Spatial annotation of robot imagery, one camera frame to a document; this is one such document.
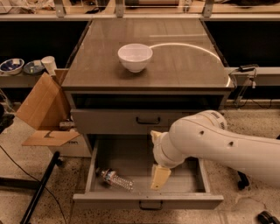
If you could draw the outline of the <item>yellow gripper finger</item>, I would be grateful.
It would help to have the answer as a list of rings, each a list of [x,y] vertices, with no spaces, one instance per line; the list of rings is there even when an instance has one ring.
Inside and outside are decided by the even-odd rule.
[[[152,190],[160,190],[171,175],[171,170],[159,164],[154,164],[151,170],[151,184]]]
[[[160,137],[162,136],[162,132],[152,130],[150,132],[151,140],[154,144],[160,143]]]

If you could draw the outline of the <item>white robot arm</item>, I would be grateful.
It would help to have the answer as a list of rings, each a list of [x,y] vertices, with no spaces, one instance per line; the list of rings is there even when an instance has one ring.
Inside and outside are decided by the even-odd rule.
[[[236,134],[227,126],[219,112],[205,110],[178,119],[167,132],[153,130],[156,163],[171,169],[189,157],[206,159],[280,187],[280,141]]]

